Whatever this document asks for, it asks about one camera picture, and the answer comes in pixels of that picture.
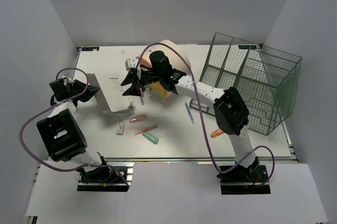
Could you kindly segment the purple pen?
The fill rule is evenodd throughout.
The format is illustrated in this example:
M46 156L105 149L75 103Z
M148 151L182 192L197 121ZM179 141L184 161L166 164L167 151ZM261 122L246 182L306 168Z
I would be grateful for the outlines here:
M144 106L144 94L143 94L143 90L142 90L141 87L140 87L140 93L141 93L141 95L140 95L140 101L141 101L142 106Z

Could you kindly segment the white silver-spined booklet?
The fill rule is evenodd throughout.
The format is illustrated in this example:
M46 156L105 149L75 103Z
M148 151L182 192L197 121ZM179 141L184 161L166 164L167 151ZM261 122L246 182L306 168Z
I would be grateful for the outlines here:
M122 96L125 88L121 86L120 76L117 74L87 74L90 85L99 88L95 98L103 114L128 114L134 110L133 101Z

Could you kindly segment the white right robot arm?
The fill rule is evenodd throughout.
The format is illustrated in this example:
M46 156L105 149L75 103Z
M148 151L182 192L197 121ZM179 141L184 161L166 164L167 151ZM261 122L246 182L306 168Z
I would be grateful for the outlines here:
M244 181L252 180L257 174L259 159L253 151L248 133L249 110L238 90L215 88L197 82L192 72L185 73L173 66L163 51L150 53L151 67L142 70L139 59L127 59L127 76L122 85L130 85L123 96L141 96L145 86L160 83L168 92L186 96L197 101L198 105L211 107L215 113L218 128L229 136L235 153L238 176Z

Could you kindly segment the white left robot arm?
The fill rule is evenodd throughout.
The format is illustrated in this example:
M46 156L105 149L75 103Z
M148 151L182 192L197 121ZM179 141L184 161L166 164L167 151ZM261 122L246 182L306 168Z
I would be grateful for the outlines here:
M85 89L85 83L67 77L55 80L49 86L54 93L51 105L56 107L48 117L36 123L48 155L55 162L77 164L80 168L76 171L83 176L107 181L111 168L100 153L88 149L84 134L73 117L78 102L89 101L99 88L88 85Z

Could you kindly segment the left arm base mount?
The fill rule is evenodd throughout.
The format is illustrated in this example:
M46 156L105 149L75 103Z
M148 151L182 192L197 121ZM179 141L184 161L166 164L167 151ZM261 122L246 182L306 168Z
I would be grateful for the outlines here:
M132 162L115 162L113 165L120 175L112 171L107 181L97 181L80 175L77 184L79 192L127 192L132 182L133 165Z

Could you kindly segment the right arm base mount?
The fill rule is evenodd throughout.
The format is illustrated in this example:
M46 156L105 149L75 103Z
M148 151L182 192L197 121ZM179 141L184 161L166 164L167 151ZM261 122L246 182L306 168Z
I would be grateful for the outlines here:
M222 195L269 195L271 193L265 165L259 165L249 177L236 167L216 176L220 181Z

